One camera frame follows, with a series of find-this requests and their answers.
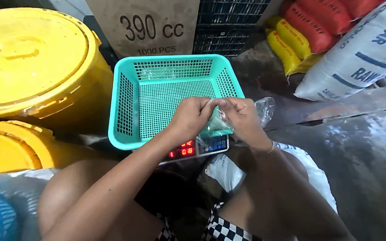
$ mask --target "bracelet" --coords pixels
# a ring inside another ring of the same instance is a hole
[[[268,154],[271,154],[273,150],[275,150],[275,141],[272,141],[272,148],[271,148],[271,150],[268,152]]]

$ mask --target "person's left hand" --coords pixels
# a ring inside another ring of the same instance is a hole
[[[209,97],[183,99],[164,131],[174,146],[195,139],[212,116],[217,105]]]

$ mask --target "yellow bucket lid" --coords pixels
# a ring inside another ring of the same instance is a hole
[[[41,8],[0,9],[0,115],[34,106],[66,89],[78,79],[73,75],[95,44],[92,32],[66,14]]]
[[[51,156],[33,134],[35,130],[20,121],[10,122],[0,122],[0,172],[42,168],[41,159],[47,161]]]

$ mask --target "person's right hand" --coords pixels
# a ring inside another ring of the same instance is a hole
[[[233,124],[233,132],[239,139],[254,149],[264,151],[272,149],[272,141],[267,137],[260,124],[252,99],[227,97],[214,99],[213,102],[226,113],[226,117]]]

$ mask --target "digital scale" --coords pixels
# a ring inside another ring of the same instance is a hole
[[[197,140],[188,141],[169,152],[160,164],[208,156],[229,149],[229,135],[215,136],[205,140],[205,142],[212,143],[212,146],[203,146]]]

